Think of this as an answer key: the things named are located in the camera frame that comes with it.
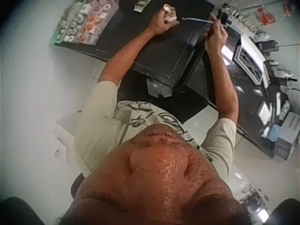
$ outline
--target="workbench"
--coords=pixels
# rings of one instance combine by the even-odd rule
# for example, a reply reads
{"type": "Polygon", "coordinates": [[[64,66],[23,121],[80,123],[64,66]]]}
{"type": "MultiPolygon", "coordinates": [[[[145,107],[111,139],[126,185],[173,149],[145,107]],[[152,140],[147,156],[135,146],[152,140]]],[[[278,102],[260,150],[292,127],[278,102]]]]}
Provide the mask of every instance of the workbench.
{"type": "MultiPolygon", "coordinates": [[[[71,43],[56,45],[108,61],[147,27],[152,16],[163,4],[169,3],[176,7],[180,25],[166,34],[154,37],[140,52],[129,73],[143,74],[144,78],[157,80],[172,88],[174,95],[180,94],[180,98],[173,101],[178,102],[178,105],[185,105],[182,107],[187,111],[184,113],[184,120],[205,107],[204,99],[209,105],[216,107],[210,62],[204,52],[202,41],[206,24],[180,19],[181,17],[208,19],[214,5],[205,0],[152,0],[142,13],[137,13],[133,11],[135,3],[136,0],[120,0],[120,9],[110,20],[96,45],[71,43]],[[186,104],[183,95],[186,99],[193,99],[193,107],[186,104]]],[[[227,31],[229,38],[226,46],[234,53],[240,37],[231,29],[227,31]]],[[[275,93],[280,91],[279,86],[272,86],[267,90],[263,85],[255,86],[248,75],[233,61],[229,62],[227,68],[239,97],[238,132],[269,157],[274,157],[272,144],[261,137],[263,130],[270,123],[264,126],[256,112],[262,101],[267,105],[270,102],[274,105],[275,93]]],[[[140,99],[142,96],[140,95],[138,99],[150,101],[148,97],[140,99]]]]}

